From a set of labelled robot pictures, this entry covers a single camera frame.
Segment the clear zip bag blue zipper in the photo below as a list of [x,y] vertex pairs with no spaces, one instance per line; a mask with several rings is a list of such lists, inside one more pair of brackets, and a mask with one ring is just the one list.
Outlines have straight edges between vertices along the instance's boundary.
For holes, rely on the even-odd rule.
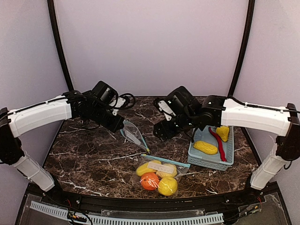
[[[168,197],[176,197],[178,195],[178,191],[179,191],[179,182],[180,182],[180,179],[183,175],[185,175],[188,170],[190,169],[190,164],[186,164],[186,163],[181,163],[181,162],[177,162],[177,161],[173,161],[173,160],[169,160],[169,159],[165,159],[165,158],[161,158],[161,157],[155,157],[155,156],[150,156],[150,155],[147,155],[147,154],[141,154],[140,156],[140,160],[139,160],[139,164],[137,166],[137,168],[142,165],[143,163],[146,163],[146,162],[149,162],[148,163],[148,168],[151,168],[151,169],[155,169],[156,171],[158,170],[161,170],[162,167],[163,167],[163,164],[174,164],[176,167],[177,167],[177,175],[173,178],[175,178],[177,180],[177,183],[178,183],[178,190],[175,194],[171,195],[171,196],[168,196]],[[145,190],[141,184],[140,184],[140,178],[139,176],[137,176],[135,174],[136,170],[134,171],[131,179],[129,180],[129,182],[134,186],[134,187],[137,187],[137,188],[140,188],[142,190]],[[149,191],[149,190],[145,190],[145,191],[148,191],[148,192],[158,192],[158,189],[155,189],[153,191]]]

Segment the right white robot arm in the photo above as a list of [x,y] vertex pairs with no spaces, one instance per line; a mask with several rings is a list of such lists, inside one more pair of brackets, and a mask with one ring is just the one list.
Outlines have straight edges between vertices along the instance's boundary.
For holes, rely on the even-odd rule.
[[153,104],[165,115],[165,119],[153,128],[153,134],[161,141],[191,129],[204,130],[207,126],[252,128],[276,134],[269,155],[250,177],[253,189],[265,188],[286,163],[300,157],[299,111],[292,103],[286,107],[272,107],[217,95],[207,96],[199,102],[180,86],[165,98],[156,98]]

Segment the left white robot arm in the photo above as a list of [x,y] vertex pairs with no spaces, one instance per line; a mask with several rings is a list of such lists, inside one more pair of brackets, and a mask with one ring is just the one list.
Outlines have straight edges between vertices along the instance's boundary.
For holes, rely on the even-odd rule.
[[83,118],[111,132],[123,129],[118,111],[127,105],[124,96],[103,81],[89,91],[68,91],[53,99],[21,109],[0,111],[0,162],[13,166],[43,191],[55,187],[52,175],[22,149],[21,135],[57,121]]

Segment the yellow fruit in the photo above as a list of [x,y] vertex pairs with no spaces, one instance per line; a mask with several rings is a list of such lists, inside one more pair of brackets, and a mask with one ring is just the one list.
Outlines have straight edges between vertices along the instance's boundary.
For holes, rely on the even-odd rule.
[[199,150],[205,154],[208,155],[215,155],[218,152],[218,148],[210,143],[204,142],[204,141],[196,141],[193,144],[193,147],[196,150]]

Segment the pale yellow potato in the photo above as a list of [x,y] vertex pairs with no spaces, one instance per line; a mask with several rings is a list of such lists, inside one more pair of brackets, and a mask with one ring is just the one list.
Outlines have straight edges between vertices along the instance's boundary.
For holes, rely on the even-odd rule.
[[160,178],[175,177],[177,175],[177,167],[174,164],[163,164],[162,169],[156,171],[156,175]]

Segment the orange fruit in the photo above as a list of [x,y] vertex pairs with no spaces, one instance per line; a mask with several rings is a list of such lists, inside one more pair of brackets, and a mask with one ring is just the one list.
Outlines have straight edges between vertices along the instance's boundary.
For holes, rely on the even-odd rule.
[[158,188],[160,180],[154,172],[147,172],[140,178],[140,184],[145,190],[153,191]]

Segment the yellow mango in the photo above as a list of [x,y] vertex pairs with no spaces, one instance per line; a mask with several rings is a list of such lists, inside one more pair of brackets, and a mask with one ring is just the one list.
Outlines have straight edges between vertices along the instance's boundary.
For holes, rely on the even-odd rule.
[[155,169],[151,169],[151,168],[148,168],[148,163],[149,162],[146,162],[146,163],[143,163],[142,165],[140,165],[137,169],[136,169],[136,172],[135,174],[139,177],[141,177],[143,174],[145,173],[155,173],[156,170]]

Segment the round yellow lemon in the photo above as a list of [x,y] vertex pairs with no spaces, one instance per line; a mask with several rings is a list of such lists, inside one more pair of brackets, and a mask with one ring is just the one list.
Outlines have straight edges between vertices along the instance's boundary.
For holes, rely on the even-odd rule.
[[178,190],[177,180],[173,177],[163,177],[158,184],[157,190],[164,196],[171,196]]

